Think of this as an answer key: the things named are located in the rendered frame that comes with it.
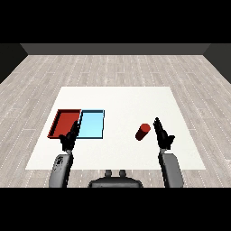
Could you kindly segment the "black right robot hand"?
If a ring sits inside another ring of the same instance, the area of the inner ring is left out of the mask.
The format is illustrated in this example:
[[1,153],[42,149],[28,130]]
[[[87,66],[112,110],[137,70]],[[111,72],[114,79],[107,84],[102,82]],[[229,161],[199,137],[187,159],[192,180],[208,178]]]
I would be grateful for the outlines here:
[[157,135],[157,142],[159,147],[164,150],[170,150],[175,136],[167,134],[167,132],[163,129],[162,123],[158,117],[155,118],[153,126]]

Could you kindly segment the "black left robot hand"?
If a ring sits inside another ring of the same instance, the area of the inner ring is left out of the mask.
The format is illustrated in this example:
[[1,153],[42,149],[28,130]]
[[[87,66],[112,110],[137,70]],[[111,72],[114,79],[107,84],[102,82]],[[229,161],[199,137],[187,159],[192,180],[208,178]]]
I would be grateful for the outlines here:
[[66,152],[74,149],[76,138],[79,136],[79,129],[80,125],[77,121],[75,121],[66,135],[59,135],[60,143],[62,144],[62,151]]

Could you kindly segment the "red open box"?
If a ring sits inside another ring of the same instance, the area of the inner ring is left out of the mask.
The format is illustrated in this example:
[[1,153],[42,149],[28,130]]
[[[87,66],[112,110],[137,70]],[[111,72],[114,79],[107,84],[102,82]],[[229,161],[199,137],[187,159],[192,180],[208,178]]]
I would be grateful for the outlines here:
[[60,134],[66,135],[75,121],[79,120],[80,109],[59,109],[54,117],[47,135],[50,139],[58,139]]

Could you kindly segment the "red can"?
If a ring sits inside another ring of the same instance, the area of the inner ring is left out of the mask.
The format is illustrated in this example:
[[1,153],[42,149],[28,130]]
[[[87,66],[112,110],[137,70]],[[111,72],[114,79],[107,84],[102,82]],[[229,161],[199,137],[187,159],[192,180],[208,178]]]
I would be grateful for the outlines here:
[[141,141],[151,130],[148,124],[141,124],[138,131],[135,134],[135,139]]

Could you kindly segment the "light blue open box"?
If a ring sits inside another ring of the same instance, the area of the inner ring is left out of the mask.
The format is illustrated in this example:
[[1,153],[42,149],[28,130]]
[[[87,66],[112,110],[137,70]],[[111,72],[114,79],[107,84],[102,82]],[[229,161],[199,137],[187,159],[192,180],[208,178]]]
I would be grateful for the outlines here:
[[102,109],[84,109],[79,119],[78,139],[102,139],[105,111]]

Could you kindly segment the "dark grey robot body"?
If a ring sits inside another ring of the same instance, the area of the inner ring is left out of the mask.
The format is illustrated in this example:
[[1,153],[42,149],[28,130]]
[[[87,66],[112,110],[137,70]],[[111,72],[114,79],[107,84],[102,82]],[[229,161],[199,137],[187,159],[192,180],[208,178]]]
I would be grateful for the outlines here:
[[128,178],[125,170],[119,171],[118,177],[112,176],[111,170],[106,170],[105,176],[92,180],[88,184],[89,188],[142,188],[143,184],[139,180]]

